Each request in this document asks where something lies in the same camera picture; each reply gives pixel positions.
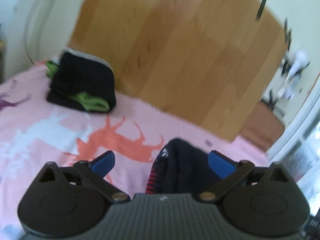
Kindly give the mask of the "black red printed garment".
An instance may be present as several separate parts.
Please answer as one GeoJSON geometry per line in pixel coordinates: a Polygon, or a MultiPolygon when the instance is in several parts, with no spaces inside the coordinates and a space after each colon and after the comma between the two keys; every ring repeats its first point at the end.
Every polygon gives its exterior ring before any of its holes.
{"type": "Polygon", "coordinates": [[[220,181],[208,154],[180,138],[170,140],[157,155],[146,194],[198,194],[220,181]]]}

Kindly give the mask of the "wooden pattern headboard panel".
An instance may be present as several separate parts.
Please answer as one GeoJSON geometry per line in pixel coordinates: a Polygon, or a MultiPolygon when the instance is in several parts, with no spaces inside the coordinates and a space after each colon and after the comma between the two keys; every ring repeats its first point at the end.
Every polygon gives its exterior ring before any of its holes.
{"type": "Polygon", "coordinates": [[[85,0],[69,45],[106,60],[120,92],[228,141],[287,48],[258,0],[85,0]]]}

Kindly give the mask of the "folded black green garment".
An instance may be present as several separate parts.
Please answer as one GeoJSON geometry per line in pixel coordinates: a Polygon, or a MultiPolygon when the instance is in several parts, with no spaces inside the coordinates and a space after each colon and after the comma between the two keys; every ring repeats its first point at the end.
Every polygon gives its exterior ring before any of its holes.
{"type": "Polygon", "coordinates": [[[117,104],[112,67],[92,54],[66,48],[59,61],[47,61],[47,101],[93,113],[108,113],[117,104]]]}

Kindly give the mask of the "brown cushion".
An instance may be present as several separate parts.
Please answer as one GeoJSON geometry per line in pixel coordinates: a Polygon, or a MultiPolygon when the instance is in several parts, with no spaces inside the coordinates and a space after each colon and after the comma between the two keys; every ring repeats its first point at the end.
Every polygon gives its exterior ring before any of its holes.
{"type": "Polygon", "coordinates": [[[268,105],[259,102],[247,117],[240,135],[266,152],[284,131],[285,126],[268,108],[268,105]]]}

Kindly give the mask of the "pink deer print bedsheet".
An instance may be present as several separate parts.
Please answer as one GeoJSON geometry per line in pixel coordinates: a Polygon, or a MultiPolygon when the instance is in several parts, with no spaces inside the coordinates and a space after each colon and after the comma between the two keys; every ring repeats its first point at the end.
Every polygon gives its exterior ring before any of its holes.
{"type": "Polygon", "coordinates": [[[106,180],[132,202],[115,206],[81,239],[251,239],[217,207],[188,194],[144,194],[151,166],[164,145],[180,138],[204,152],[218,150],[239,161],[266,166],[248,143],[227,143],[147,103],[117,94],[110,114],[75,111],[49,103],[47,67],[40,64],[1,85],[1,239],[34,239],[17,209],[27,188],[49,161],[71,166],[111,150],[115,166],[106,180]]]}

